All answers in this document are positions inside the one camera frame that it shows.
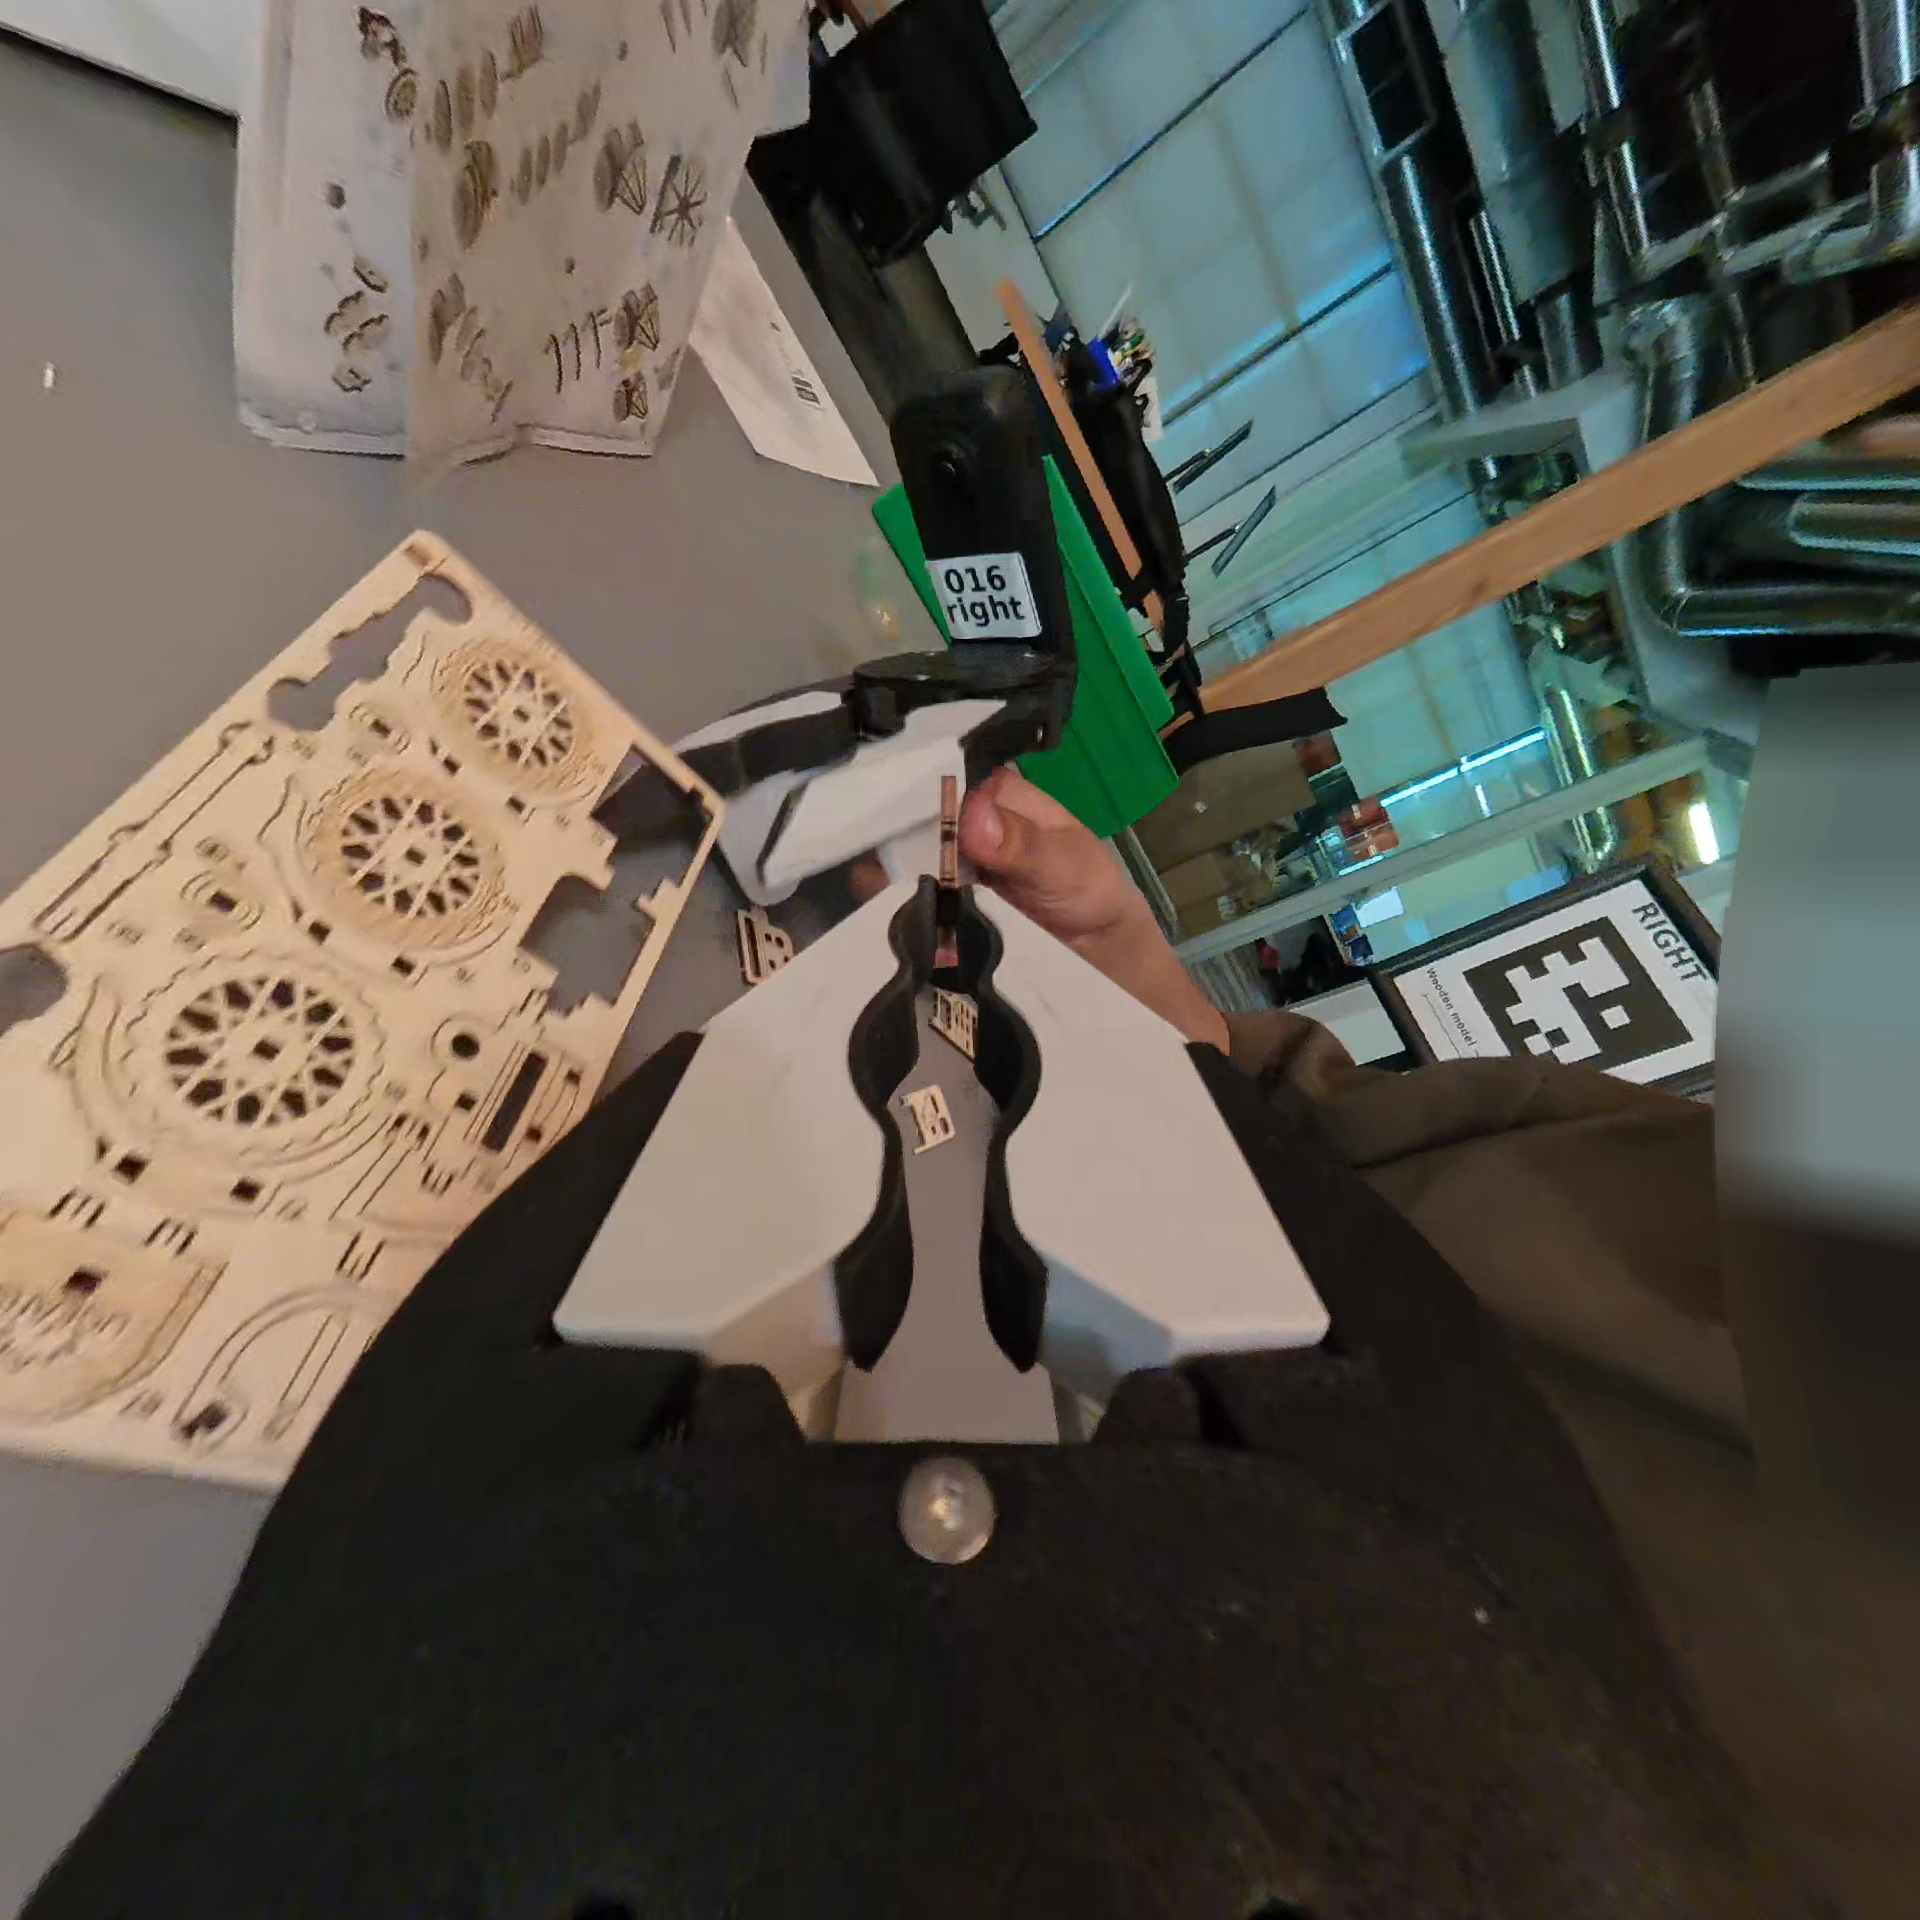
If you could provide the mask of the grey desk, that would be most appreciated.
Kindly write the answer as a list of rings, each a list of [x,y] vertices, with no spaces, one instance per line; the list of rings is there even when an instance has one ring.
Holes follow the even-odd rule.
[[[5,892],[413,529],[660,737],[938,641],[873,488],[689,358],[652,458],[433,478],[235,413],[233,124],[5,34]],[[5,1454],[2,1913],[146,1741],[273,1494]]]

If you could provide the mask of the green plastic holder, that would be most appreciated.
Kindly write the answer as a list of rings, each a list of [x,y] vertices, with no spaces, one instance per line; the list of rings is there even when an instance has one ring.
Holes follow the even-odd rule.
[[[1019,757],[1019,766],[1033,786],[1081,825],[1097,837],[1115,837],[1162,805],[1178,783],[1160,740],[1168,698],[1155,671],[1140,664],[1135,617],[1089,538],[1063,468],[1050,454],[1045,468],[1073,604],[1076,692],[1059,744]],[[944,649],[946,634],[922,569],[922,536],[906,505],[903,478],[881,496],[873,517],[943,634],[944,644],[935,649]],[[935,649],[897,649],[890,655]]]

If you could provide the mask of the person's right hand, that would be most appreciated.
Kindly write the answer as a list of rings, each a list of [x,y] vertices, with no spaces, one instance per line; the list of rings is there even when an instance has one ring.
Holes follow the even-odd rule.
[[[1225,1015],[1186,973],[1120,855],[1015,766],[970,788],[957,812],[957,846],[999,897],[1186,1041],[1232,1049]]]

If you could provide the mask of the wooden slat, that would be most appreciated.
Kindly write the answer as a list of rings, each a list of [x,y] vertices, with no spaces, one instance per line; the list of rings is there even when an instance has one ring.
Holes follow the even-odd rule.
[[[1105,471],[1097,465],[1092,445],[1089,442],[1089,436],[1073,412],[1073,402],[1061,380],[1055,353],[1045,345],[1041,320],[1031,310],[1017,280],[1011,273],[999,277],[996,301],[1015,338],[1017,353],[1025,360],[1026,373],[1031,374],[1039,388],[1048,418],[1051,420],[1055,436],[1063,445],[1073,481],[1087,498],[1092,525],[1100,529],[1100,536],[1112,551],[1112,572],[1120,586],[1120,593],[1128,600],[1128,605],[1140,612],[1143,620],[1151,624],[1151,628],[1157,634],[1151,641],[1151,646],[1160,652],[1163,646],[1167,633],[1163,598],[1160,591],[1145,584],[1140,549],[1131,536],[1129,528],[1125,525],[1119,498],[1114,496]]]

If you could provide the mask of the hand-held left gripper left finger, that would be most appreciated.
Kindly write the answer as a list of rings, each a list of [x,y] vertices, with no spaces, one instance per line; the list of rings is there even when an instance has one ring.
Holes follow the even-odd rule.
[[[938,901],[892,884],[706,1024],[561,1298],[567,1342],[760,1366],[832,1438],[915,1274],[893,1103]]]

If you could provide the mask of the printed instruction sheet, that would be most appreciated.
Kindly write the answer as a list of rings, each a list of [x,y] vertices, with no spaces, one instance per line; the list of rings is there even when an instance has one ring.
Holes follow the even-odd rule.
[[[811,4],[266,4],[235,402],[290,447],[655,449]]]

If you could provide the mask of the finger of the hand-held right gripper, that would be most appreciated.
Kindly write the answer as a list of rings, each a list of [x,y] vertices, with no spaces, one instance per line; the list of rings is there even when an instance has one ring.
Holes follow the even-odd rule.
[[[851,680],[791,689],[698,727],[674,742],[674,754],[721,797],[740,797],[781,776],[811,776],[857,751],[851,692]]]
[[[944,783],[968,783],[978,706],[912,711],[903,728],[834,766],[753,783],[753,901],[786,901],[810,877],[875,852],[885,881],[943,870]]]

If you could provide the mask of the person's right forearm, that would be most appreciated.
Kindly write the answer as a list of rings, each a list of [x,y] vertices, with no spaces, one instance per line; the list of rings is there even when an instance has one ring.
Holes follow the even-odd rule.
[[[1916,1916],[1916,1549],[1760,1464],[1713,1109],[1577,1068],[1359,1064],[1295,1013],[1220,1024],[1515,1337],[1793,1858],[1842,1916]]]

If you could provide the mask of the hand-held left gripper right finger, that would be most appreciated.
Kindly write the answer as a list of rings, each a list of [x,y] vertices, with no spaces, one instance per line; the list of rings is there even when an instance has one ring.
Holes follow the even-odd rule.
[[[1106,1402],[1172,1365],[1319,1345],[1330,1311],[1232,1136],[1225,1060],[993,894],[964,894],[995,1106],[980,1298],[1019,1372]]]

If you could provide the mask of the wooden puzzle sheet with gears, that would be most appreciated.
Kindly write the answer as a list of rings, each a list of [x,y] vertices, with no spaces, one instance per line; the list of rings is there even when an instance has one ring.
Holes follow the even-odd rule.
[[[5,1450],[274,1489],[591,1111],[728,818],[413,532],[5,901]]]

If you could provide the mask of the black white tag sign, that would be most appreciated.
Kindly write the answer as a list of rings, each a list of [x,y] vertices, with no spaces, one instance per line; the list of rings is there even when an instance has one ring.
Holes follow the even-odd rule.
[[[1571,1064],[1709,1097],[1722,941],[1659,855],[1372,966],[1403,1049],[1425,1064]]]

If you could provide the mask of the white paper with barcode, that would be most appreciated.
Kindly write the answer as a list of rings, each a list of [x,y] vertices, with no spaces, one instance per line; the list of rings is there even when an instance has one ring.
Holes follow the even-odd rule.
[[[690,345],[760,456],[842,485],[877,486],[735,220],[713,255]]]

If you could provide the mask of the wooden ceiling beam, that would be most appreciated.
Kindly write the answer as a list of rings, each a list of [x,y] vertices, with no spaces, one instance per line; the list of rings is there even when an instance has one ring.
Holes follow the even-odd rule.
[[[1917,384],[1917,301],[1490,528],[1202,686],[1205,714],[1329,688],[1548,572],[1730,486]]]

